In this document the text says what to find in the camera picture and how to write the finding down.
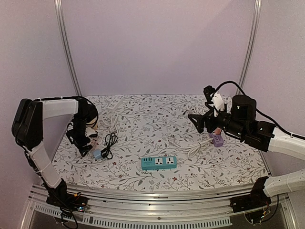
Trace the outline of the light blue charger plug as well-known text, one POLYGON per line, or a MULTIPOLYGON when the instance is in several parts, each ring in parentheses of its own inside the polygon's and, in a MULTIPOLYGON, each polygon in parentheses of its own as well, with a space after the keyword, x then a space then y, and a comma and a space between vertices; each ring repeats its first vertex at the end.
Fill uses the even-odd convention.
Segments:
POLYGON ((102 155, 101 155, 101 150, 99 150, 99 149, 94 150, 94 151, 92 152, 92 154, 93 154, 93 156, 94 156, 94 158, 95 158, 96 160, 98 160, 98 159, 101 159, 101 158, 102 158, 102 155))

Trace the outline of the white charger plug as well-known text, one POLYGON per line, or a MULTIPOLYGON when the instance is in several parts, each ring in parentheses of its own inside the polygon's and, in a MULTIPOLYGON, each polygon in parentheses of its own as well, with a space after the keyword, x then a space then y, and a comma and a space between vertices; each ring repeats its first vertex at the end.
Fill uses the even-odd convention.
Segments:
POLYGON ((94 137, 97 137, 98 133, 96 130, 90 128, 90 127, 87 127, 86 128, 86 131, 85 131, 85 135, 87 137, 90 137, 90 138, 94 138, 94 137))

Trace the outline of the pink charger plug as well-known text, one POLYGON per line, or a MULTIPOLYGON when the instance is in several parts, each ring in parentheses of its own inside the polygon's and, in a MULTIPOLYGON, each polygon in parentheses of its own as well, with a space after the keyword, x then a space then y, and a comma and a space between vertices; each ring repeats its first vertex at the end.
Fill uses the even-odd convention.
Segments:
POLYGON ((214 130, 214 134, 215 134, 215 135, 220 135, 221 132, 222 132, 222 129, 221 129, 221 128, 216 128, 216 129, 214 130))

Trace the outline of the purple power strip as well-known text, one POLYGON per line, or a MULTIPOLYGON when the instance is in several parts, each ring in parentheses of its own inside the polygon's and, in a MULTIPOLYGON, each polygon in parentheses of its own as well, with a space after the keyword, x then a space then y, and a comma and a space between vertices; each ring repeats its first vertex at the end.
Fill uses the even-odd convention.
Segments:
POLYGON ((212 139, 212 143, 215 147, 221 147, 224 144, 224 140, 221 134, 209 133, 209 137, 212 139))

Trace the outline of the teal blue power strip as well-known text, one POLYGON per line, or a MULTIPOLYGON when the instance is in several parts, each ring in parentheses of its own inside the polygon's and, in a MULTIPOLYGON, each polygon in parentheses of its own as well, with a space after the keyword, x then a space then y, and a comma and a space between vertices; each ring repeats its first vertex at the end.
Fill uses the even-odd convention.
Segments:
POLYGON ((141 159, 142 170, 160 170, 177 168, 175 156, 145 157, 141 159))

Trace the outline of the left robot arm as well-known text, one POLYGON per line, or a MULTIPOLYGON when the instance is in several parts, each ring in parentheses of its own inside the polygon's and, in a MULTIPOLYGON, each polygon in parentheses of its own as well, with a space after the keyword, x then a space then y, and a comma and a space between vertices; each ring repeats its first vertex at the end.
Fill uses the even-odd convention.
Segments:
POLYGON ((81 156, 92 150, 92 141, 98 136, 94 127, 99 114, 96 106, 82 96, 22 99, 12 124, 12 134, 34 171, 47 188, 56 189, 64 180, 56 172, 43 143, 43 122, 46 119, 71 115, 71 128, 66 136, 81 156))

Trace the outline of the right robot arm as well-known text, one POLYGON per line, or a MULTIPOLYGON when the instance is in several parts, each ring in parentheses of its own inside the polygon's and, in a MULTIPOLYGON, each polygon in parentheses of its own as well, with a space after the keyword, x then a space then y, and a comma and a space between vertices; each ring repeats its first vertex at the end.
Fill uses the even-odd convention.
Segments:
MULTIPOLYGON (((205 105, 209 108, 205 114, 189 114, 188 118, 199 133, 207 130, 214 132, 221 129, 229 137, 264 152, 278 152, 304 160, 305 140, 293 134, 287 134, 273 122, 256 120, 256 100, 247 95, 232 98, 231 111, 221 95, 216 92, 210 96, 205 105)), ((250 208, 258 207, 266 197, 295 192, 305 188, 305 171, 303 169, 277 177, 262 177, 246 198, 250 208)))

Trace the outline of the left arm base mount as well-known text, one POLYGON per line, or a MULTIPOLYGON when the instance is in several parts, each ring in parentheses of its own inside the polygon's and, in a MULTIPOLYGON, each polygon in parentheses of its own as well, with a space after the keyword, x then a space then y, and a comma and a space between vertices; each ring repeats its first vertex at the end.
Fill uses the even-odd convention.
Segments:
POLYGON ((50 187, 44 183, 48 191, 46 203, 70 211, 84 211, 88 206, 88 198, 82 196, 81 192, 70 194, 67 192, 66 182, 61 179, 57 187, 50 187))

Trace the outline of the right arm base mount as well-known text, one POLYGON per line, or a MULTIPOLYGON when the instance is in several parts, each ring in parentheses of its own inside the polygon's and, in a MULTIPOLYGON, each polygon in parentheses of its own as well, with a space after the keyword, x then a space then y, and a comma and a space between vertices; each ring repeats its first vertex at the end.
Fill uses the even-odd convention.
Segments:
POLYGON ((249 194, 231 198, 230 207, 233 209, 233 212, 247 211, 271 204, 271 198, 263 191, 267 179, 267 176, 260 177, 254 183, 249 194))

